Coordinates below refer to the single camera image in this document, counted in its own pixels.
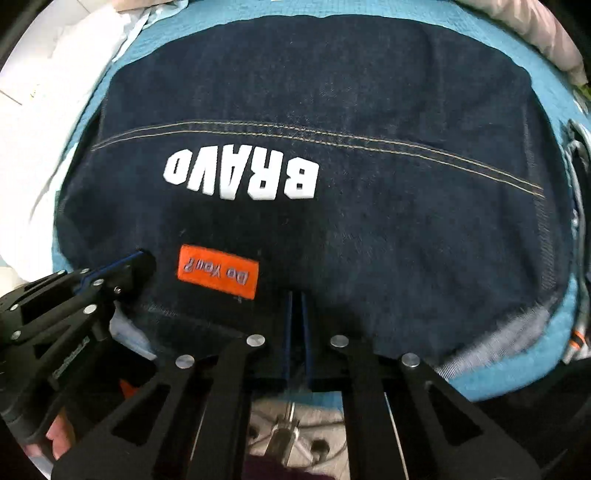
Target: orange label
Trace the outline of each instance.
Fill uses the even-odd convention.
[[[252,300],[258,281],[258,262],[209,248],[183,245],[177,278]]]

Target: bolt head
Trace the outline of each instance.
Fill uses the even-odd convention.
[[[91,303],[90,305],[86,306],[84,308],[84,310],[82,310],[84,313],[86,313],[87,315],[90,315],[91,313],[96,311],[96,304]]]
[[[246,343],[251,347],[262,346],[265,344],[265,337],[255,333],[246,339]]]
[[[421,363],[421,359],[418,357],[418,355],[414,354],[414,353],[405,353],[402,356],[402,364],[405,367],[409,367],[409,368],[415,368],[418,367]]]
[[[349,339],[345,335],[334,335],[330,338],[330,344],[335,348],[345,348],[349,344]]]
[[[195,363],[195,359],[191,355],[181,355],[175,361],[175,364],[179,368],[191,368]]]

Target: finger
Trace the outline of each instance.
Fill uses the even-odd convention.
[[[40,457],[43,455],[41,453],[41,447],[39,447],[39,445],[36,443],[25,445],[22,449],[25,451],[28,457]]]
[[[53,442],[53,456],[56,460],[72,448],[73,429],[63,410],[49,427],[46,437]]]

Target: blue towel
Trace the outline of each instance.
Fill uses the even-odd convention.
[[[591,128],[589,120],[574,104],[573,87],[534,48],[487,17],[459,6],[451,0],[202,0],[192,2],[174,17],[167,18],[143,31],[129,50],[105,73],[91,97],[66,151],[80,139],[90,117],[96,112],[113,75],[123,66],[138,60],[163,44],[215,25],[248,20],[265,15],[329,15],[358,14],[406,18],[455,30],[503,51],[525,68],[550,120],[557,142],[562,145],[563,125],[569,118]],[[67,268],[67,262],[54,240],[54,267]],[[483,400],[521,388],[543,377],[560,360],[570,336],[576,309],[577,283],[571,277],[560,308],[555,312],[543,337],[529,350],[505,358],[489,367],[477,369],[454,378],[451,384],[470,400]],[[313,403],[338,405],[340,399],[315,395]]]

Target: denim jacket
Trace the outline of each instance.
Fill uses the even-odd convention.
[[[500,51],[409,20],[263,17],[115,75],[56,227],[75,267],[155,255],[125,308],[159,355],[271,329],[292,288],[335,333],[440,364],[500,329],[536,340],[571,210],[529,75]],[[255,262],[254,299],[181,280],[183,245]]]

